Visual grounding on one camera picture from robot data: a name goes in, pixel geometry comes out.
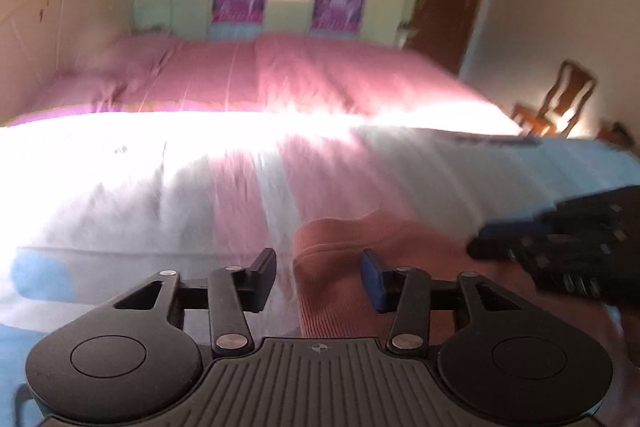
mattress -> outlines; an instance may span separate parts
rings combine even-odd
[[[0,150],[10,158],[0,163],[2,425],[17,404],[22,425],[40,417],[20,399],[31,346],[156,271],[201,278],[273,247],[276,283],[250,328],[257,338],[297,335],[291,243],[309,220],[382,209],[464,241],[489,219],[640,184],[638,161],[599,142],[318,114],[86,114],[2,128]],[[205,320],[186,318],[203,343]],[[598,340],[616,362],[600,418],[640,425],[640,379],[622,332]]]
[[[13,124],[185,110],[347,115],[370,124],[520,132],[498,107],[414,52],[288,34],[251,42],[123,38],[51,79]]]

chair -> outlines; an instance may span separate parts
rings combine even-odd
[[[565,76],[568,77],[566,87],[558,97],[555,107],[551,108]],[[569,136],[580,120],[584,105],[591,98],[595,87],[596,78],[589,71],[572,60],[565,60],[558,71],[558,79],[546,94],[540,110],[517,103],[513,107],[511,120],[519,125],[528,124],[531,127],[529,136]],[[575,100],[581,93],[574,111]]]

salmon colored cloth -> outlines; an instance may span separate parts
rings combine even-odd
[[[373,249],[385,266],[414,266],[434,279],[455,280],[475,271],[546,309],[597,339],[614,360],[614,381],[598,418],[607,426],[640,427],[640,370],[603,306],[573,298],[539,295],[524,270],[512,263],[478,263],[465,245],[418,221],[375,211],[362,219],[317,219],[294,237],[294,275],[302,332],[307,337],[386,338],[394,315],[372,308],[360,281],[362,250]],[[432,312],[430,344],[454,332],[447,312]]]

pink bedding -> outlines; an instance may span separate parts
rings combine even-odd
[[[378,124],[520,131],[495,105],[413,52],[287,34],[252,42],[123,39],[72,79],[54,79],[13,124],[182,110],[348,114]]]

headboard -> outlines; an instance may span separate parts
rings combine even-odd
[[[105,0],[0,0],[0,124],[56,70],[127,30]]]

